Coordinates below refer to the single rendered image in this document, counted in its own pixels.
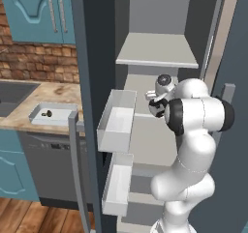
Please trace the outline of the dark blue-grey fridge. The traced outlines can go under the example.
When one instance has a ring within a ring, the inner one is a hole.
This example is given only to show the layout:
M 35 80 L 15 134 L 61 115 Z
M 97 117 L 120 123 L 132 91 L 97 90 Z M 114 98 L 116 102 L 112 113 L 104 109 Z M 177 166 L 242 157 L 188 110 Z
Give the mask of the dark blue-grey fridge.
M 129 74 L 168 74 L 174 84 L 188 79 L 203 81 L 204 70 L 222 0 L 115 0 L 115 67 L 117 88 L 125 90 Z M 116 58 L 129 33 L 183 35 L 199 64 L 197 69 L 117 64 Z M 177 156 L 180 139 L 165 119 L 151 113 L 134 114 L 128 153 L 133 170 L 130 192 L 151 194 L 151 180 L 168 170 Z M 150 233 L 151 226 L 122 222 L 118 216 L 117 233 Z

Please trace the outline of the dark grey sink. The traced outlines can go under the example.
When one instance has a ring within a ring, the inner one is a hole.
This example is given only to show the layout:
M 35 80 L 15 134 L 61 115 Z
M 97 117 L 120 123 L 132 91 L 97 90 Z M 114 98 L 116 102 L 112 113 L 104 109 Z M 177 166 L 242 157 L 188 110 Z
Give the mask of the dark grey sink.
M 0 81 L 0 117 L 8 117 L 39 83 Z

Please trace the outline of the plain dark fridge door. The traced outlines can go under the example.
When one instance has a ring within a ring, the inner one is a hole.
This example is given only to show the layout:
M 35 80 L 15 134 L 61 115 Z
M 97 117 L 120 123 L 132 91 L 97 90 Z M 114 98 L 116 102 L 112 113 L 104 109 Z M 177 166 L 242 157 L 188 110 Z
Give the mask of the plain dark fridge door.
M 248 0 L 237 0 L 213 92 L 226 82 L 235 85 L 235 120 L 210 169 L 215 192 L 190 216 L 198 233 L 241 233 L 248 222 Z

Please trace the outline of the grey fridge drawer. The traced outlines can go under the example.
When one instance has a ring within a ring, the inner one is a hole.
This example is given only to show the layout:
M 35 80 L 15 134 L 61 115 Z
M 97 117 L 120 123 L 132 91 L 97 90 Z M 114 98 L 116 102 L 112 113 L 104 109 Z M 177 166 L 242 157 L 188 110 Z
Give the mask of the grey fridge drawer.
M 156 200 L 151 194 L 130 192 L 127 215 L 121 221 L 151 226 L 163 210 L 164 202 Z

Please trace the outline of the wide teal cupboard door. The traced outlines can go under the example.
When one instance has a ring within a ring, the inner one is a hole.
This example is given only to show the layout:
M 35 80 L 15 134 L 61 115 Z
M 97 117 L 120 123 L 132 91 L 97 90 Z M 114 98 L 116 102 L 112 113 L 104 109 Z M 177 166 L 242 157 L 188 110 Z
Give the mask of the wide teal cupboard door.
M 3 0 L 15 42 L 54 43 L 48 0 Z

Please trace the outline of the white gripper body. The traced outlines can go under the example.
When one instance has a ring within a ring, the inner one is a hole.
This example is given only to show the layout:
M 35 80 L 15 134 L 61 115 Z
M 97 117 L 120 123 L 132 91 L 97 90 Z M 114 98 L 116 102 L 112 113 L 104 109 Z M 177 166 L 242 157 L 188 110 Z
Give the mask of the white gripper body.
M 165 116 L 165 108 L 159 104 L 157 106 L 150 105 L 149 106 L 150 113 L 156 118 L 162 118 Z

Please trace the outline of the large grey door bin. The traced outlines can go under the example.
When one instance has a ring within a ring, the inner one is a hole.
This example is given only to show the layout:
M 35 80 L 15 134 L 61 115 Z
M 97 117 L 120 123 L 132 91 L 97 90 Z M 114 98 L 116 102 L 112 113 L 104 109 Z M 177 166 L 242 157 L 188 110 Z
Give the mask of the large grey door bin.
M 136 100 L 136 91 L 114 89 L 110 91 L 97 128 L 100 152 L 129 152 Z

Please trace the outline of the teal base cupboard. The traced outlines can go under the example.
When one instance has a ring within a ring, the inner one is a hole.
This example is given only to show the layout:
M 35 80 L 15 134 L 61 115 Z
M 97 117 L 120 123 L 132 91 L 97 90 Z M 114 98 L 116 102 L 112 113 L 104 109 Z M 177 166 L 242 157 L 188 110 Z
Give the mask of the teal base cupboard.
M 0 130 L 0 197 L 39 200 L 16 131 Z

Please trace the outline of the small grey door bin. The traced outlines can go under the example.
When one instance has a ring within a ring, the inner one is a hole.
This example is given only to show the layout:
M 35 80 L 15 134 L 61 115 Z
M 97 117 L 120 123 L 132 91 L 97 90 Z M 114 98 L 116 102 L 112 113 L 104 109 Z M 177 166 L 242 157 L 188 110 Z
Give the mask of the small grey door bin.
M 134 156 L 114 153 L 102 197 L 104 215 L 125 217 L 131 185 Z

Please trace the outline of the narrow teal cupboard door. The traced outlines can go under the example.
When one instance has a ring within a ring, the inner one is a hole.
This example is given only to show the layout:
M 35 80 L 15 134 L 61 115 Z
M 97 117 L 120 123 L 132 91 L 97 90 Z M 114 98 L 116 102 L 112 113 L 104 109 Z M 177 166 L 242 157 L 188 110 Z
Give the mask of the narrow teal cupboard door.
M 66 26 L 68 30 L 67 33 L 64 33 L 63 26 L 62 26 L 62 20 L 60 16 L 63 42 L 65 44 L 75 44 L 76 41 L 75 41 L 75 33 L 74 33 L 72 3 L 71 3 L 71 0 L 63 0 L 63 3 L 64 3 L 65 18 L 66 18 Z

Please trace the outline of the fridge door with bins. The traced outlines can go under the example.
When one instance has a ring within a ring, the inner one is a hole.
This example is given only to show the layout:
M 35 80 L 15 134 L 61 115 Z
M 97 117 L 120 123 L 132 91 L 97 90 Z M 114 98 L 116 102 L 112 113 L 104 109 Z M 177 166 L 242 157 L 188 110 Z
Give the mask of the fridge door with bins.
M 114 0 L 71 1 L 95 230 L 116 233 L 117 218 L 102 212 L 111 154 L 100 152 L 97 143 L 97 128 L 115 87 Z

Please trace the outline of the grey dishwasher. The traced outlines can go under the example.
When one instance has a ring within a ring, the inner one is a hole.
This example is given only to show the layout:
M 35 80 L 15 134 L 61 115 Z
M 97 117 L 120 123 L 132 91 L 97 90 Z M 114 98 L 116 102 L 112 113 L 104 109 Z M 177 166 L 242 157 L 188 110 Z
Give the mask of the grey dishwasher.
M 41 204 L 77 210 L 69 136 L 20 131 L 18 137 Z

